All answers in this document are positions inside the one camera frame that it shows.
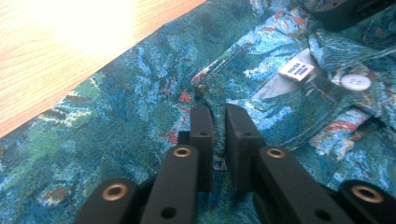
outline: clothing tag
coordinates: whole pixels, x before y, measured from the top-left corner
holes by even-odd
[[[308,74],[314,70],[315,66],[309,63],[303,63],[297,58],[292,58],[285,66],[283,66],[279,74],[284,77],[289,77],[291,79],[301,81]]]

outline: blue patterned fabric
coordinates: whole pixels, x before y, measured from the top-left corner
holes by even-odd
[[[338,33],[305,7],[207,1],[0,139],[1,223],[71,223],[99,183],[156,174],[196,104],[211,109],[217,137],[199,223],[259,223],[251,195],[234,195],[224,172],[226,103],[244,107],[267,144],[292,150],[318,182],[336,189],[356,178],[396,196],[396,7]],[[325,76],[252,98],[304,49]],[[352,73],[372,86],[346,90],[340,78]]]

